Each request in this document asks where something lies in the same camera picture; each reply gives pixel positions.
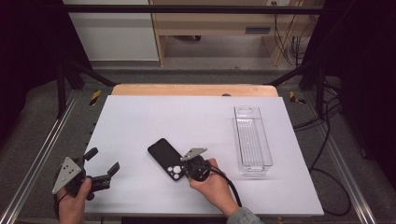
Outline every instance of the white tabletop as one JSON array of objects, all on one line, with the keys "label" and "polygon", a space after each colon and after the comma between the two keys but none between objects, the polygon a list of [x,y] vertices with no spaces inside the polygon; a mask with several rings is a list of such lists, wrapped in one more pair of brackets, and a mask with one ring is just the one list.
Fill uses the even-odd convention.
[{"label": "white tabletop", "polygon": [[[264,179],[238,173],[233,107],[257,105],[274,165]],[[233,181],[242,204],[257,215],[318,216],[323,210],[280,97],[108,96],[87,150],[99,153],[85,163],[87,175],[120,170],[111,188],[87,202],[87,214],[106,216],[217,216],[220,211],[189,187],[174,182],[150,156],[148,147],[165,138],[184,155],[207,147]]]}]

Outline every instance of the smartphone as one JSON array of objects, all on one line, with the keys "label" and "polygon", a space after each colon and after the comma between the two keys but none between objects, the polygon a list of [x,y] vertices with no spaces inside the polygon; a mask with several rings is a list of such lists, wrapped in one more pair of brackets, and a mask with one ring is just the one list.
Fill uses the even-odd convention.
[{"label": "smartphone", "polygon": [[185,174],[180,160],[181,155],[162,138],[148,148],[148,153],[161,165],[165,172],[175,181]]}]

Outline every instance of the sleeve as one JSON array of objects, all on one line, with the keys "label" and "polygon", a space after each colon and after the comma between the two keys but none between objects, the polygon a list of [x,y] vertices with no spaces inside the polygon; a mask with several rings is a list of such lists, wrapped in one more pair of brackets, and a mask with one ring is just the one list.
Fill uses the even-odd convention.
[{"label": "sleeve", "polygon": [[246,207],[241,207],[228,218],[227,224],[263,224],[263,222]]}]

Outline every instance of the black horizontal bar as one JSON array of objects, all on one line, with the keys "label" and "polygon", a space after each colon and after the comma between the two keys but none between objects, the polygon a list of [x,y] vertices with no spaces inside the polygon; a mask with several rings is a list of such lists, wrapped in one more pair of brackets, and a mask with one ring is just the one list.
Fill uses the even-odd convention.
[{"label": "black horizontal bar", "polygon": [[300,14],[334,13],[342,8],[323,7],[248,7],[248,6],[182,6],[182,5],[44,5],[51,10],[85,13],[215,13],[215,14]]}]

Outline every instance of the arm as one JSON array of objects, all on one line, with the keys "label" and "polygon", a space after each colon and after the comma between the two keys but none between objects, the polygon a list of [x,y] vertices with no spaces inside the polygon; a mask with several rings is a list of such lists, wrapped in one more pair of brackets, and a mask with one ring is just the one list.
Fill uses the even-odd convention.
[{"label": "arm", "polygon": [[[218,167],[215,159],[209,160],[212,166]],[[213,172],[204,182],[190,180],[190,187],[201,192],[206,199],[215,205],[228,218],[227,223],[262,223],[260,219],[245,207],[239,207],[233,200],[226,180]]]},{"label": "arm", "polygon": [[77,224],[84,223],[85,200],[91,190],[92,182],[86,178],[78,191],[76,198],[67,194],[65,188],[59,190],[59,223]]}]

